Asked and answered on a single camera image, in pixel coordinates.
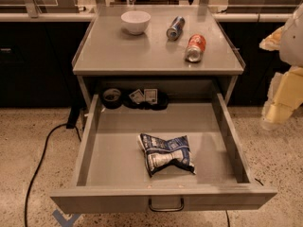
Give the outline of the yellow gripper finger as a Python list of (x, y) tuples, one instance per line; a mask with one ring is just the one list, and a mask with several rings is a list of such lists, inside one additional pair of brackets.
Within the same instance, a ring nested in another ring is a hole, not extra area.
[(272, 131), (283, 125), (303, 104), (303, 68), (292, 67), (288, 72), (275, 73), (268, 99), (261, 113), (261, 126)]
[(280, 39), (282, 34), (283, 26), (276, 29), (273, 33), (263, 39), (259, 47), (267, 51), (275, 51), (280, 48)]

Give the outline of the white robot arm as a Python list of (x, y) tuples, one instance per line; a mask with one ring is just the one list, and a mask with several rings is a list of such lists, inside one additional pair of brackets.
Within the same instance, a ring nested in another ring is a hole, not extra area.
[(261, 113), (261, 126), (275, 130), (303, 104), (303, 4), (297, 7), (284, 26), (261, 41), (259, 47), (279, 52), (291, 68), (273, 76)]

